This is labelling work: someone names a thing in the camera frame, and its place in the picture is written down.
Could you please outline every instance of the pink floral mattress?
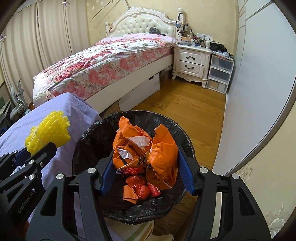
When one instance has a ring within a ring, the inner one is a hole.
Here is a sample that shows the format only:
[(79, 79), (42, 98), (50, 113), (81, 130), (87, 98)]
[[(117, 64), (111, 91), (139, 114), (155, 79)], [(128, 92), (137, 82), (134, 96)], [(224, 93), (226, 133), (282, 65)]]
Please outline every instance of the pink floral mattress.
[(35, 76), (33, 97), (41, 92), (51, 99), (71, 92), (86, 100), (131, 72), (169, 54), (176, 42), (172, 37), (155, 34), (104, 38)]

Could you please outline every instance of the black garbage bag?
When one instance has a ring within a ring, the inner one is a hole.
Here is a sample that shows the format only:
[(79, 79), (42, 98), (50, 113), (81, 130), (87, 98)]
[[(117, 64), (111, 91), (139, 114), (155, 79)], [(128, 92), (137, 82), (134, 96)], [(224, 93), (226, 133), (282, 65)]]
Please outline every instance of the black garbage bag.
[[(154, 129), (163, 124), (170, 131), (177, 145), (182, 146), (189, 157), (195, 158), (194, 148), (183, 129), (173, 120), (149, 111), (130, 110), (117, 112), (96, 121), (80, 138), (73, 156), (73, 175), (94, 167), (100, 159), (108, 157), (113, 150), (112, 144), (118, 130), (120, 117), (125, 116), (133, 125), (138, 125), (151, 137)], [(115, 175), (110, 191), (99, 197), (104, 216), (127, 224), (140, 224), (167, 215), (177, 205), (186, 190), (180, 174), (172, 189), (162, 190), (162, 195), (145, 201), (139, 200), (136, 205), (123, 200), (123, 186), (126, 185), (121, 175)]]

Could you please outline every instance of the purple cloth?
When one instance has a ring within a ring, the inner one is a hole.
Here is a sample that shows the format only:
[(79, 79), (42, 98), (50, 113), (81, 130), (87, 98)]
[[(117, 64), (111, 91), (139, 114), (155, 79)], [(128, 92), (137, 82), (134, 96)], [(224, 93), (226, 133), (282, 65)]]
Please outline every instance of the purple cloth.
[[(101, 119), (99, 113), (91, 108), (85, 101), (72, 93), (61, 94), (48, 102), (30, 111), (23, 118), (19, 119), (0, 137), (0, 156), (5, 153), (20, 151), (25, 147), (25, 139), (33, 126), (39, 123), (53, 110), (61, 110), (70, 121), (68, 128), (71, 140), (57, 149), (57, 154), (42, 169), (42, 183), (45, 189), (58, 173), (64, 173), (67, 177), (72, 176), (72, 158), (74, 150), (81, 135), (96, 121)], [(78, 215), (77, 228), (81, 231), (82, 220)], [(122, 239), (109, 228), (113, 240)]]

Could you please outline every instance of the nightstand drawer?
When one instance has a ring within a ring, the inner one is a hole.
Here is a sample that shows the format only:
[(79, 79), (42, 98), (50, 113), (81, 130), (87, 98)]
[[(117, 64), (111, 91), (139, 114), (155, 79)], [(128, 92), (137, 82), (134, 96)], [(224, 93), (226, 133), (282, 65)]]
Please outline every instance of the nightstand drawer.
[(176, 72), (202, 78), (204, 66), (177, 60)]
[(190, 62), (193, 64), (205, 65), (206, 54), (189, 49), (177, 49), (177, 60)]

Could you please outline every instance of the yellow foam net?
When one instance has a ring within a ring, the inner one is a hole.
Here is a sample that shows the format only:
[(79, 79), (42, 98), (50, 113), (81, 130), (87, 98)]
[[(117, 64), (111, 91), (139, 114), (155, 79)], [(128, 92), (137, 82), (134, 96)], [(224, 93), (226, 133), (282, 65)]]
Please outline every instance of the yellow foam net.
[(46, 144), (52, 142), (56, 147), (66, 144), (71, 136), (68, 132), (70, 121), (63, 112), (50, 112), (38, 126), (33, 126), (31, 132), (25, 140), (25, 146), (31, 155), (34, 155)]

